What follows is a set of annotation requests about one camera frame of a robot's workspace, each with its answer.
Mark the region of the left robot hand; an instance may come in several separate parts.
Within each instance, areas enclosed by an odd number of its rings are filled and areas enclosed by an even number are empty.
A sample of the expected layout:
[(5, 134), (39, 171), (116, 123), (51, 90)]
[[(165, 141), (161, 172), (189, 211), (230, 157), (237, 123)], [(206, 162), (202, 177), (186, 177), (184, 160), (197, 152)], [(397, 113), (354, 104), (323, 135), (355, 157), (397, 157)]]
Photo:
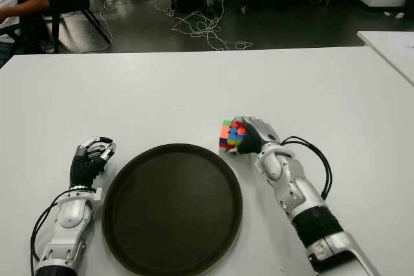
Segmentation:
[(93, 136), (77, 146), (70, 168), (70, 188), (91, 187), (115, 151), (113, 140), (103, 136)]

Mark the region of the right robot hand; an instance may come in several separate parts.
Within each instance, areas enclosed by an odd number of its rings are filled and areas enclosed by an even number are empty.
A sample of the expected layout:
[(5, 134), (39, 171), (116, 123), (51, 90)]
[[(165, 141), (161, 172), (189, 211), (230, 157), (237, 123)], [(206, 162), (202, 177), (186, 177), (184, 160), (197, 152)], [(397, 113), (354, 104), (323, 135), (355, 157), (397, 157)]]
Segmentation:
[(226, 152), (232, 154), (259, 154), (262, 147), (270, 143), (280, 145), (280, 139), (275, 130), (262, 119), (252, 116), (236, 116), (234, 122), (242, 125), (246, 132), (238, 146), (227, 147)]

